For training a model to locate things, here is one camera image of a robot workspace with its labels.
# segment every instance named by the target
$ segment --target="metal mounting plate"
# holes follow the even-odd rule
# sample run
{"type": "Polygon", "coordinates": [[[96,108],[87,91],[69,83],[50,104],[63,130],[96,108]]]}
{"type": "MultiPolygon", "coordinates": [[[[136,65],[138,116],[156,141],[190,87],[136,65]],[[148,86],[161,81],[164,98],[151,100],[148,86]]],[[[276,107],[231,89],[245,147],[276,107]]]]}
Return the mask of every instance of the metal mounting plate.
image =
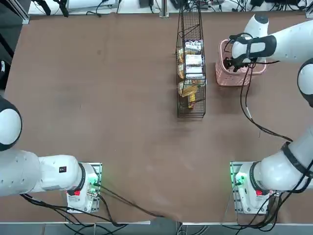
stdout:
{"type": "MultiPolygon", "coordinates": [[[[94,171],[98,175],[98,184],[101,184],[102,163],[88,163],[88,164],[90,164],[93,167],[94,171]]],[[[100,199],[98,197],[94,198],[93,199],[93,204],[92,204],[92,207],[91,207],[91,213],[98,212],[99,211],[99,206],[100,206],[100,199]]]]}
{"type": "Polygon", "coordinates": [[[239,172],[240,167],[244,162],[230,162],[230,179],[231,179],[231,186],[233,188],[233,201],[235,206],[236,213],[244,213],[243,207],[240,202],[240,195],[238,192],[237,186],[234,184],[234,179],[236,174],[239,172]]]}

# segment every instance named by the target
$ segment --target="pink basket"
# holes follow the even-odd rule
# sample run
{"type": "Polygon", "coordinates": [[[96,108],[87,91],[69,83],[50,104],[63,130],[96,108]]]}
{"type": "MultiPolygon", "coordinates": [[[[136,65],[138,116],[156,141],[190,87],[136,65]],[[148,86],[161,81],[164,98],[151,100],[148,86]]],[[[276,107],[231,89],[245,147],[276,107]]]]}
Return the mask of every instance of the pink basket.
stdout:
{"type": "MultiPolygon", "coordinates": [[[[220,86],[242,86],[245,78],[247,68],[241,68],[237,72],[227,70],[223,64],[223,59],[231,57],[230,52],[224,51],[224,47],[228,40],[221,41],[219,46],[219,60],[215,63],[216,81],[220,86]]],[[[232,44],[229,43],[225,50],[231,51],[232,44]]],[[[252,77],[262,74],[266,69],[266,65],[257,64],[253,69],[252,77]]],[[[247,77],[244,85],[249,84],[249,78],[247,77]]]]}

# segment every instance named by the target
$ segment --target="black wire basket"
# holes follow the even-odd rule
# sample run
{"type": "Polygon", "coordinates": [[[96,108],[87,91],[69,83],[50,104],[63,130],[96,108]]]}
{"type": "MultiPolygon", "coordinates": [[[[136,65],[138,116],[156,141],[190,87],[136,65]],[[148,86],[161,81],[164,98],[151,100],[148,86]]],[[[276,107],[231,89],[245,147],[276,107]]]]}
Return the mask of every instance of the black wire basket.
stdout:
{"type": "Polygon", "coordinates": [[[200,0],[192,0],[182,3],[179,9],[176,42],[179,118],[202,118],[205,114],[206,74],[200,6],[200,0]]]}

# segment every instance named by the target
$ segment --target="white label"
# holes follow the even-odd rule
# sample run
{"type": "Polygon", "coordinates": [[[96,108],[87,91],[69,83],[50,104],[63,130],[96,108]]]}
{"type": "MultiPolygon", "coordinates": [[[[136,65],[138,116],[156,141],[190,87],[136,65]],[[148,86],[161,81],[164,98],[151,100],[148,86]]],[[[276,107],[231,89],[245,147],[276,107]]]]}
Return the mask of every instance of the white label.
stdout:
{"type": "Polygon", "coordinates": [[[77,197],[77,196],[67,196],[67,199],[69,202],[79,202],[80,201],[80,198],[77,197]]]}
{"type": "Polygon", "coordinates": [[[1,72],[5,71],[5,63],[4,61],[1,61],[1,72]]]}

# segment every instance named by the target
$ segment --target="wire basket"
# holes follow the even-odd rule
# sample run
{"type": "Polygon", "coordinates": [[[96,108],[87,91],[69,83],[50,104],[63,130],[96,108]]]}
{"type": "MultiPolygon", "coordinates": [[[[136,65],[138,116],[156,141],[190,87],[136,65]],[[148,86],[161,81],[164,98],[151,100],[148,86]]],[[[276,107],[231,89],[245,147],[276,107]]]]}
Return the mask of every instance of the wire basket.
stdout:
{"type": "MultiPolygon", "coordinates": [[[[229,43],[225,48],[228,39],[221,41],[219,46],[219,57],[215,63],[216,81],[220,86],[242,86],[247,68],[241,68],[237,72],[230,69],[227,70],[223,64],[223,60],[231,57],[232,44],[229,43]]],[[[253,69],[252,78],[256,75],[261,75],[266,70],[266,65],[257,64],[253,69]]],[[[249,79],[245,80],[244,86],[249,84],[249,79]]]]}
{"type": "Polygon", "coordinates": [[[206,74],[200,0],[181,1],[176,42],[177,115],[205,114],[206,74]]]}

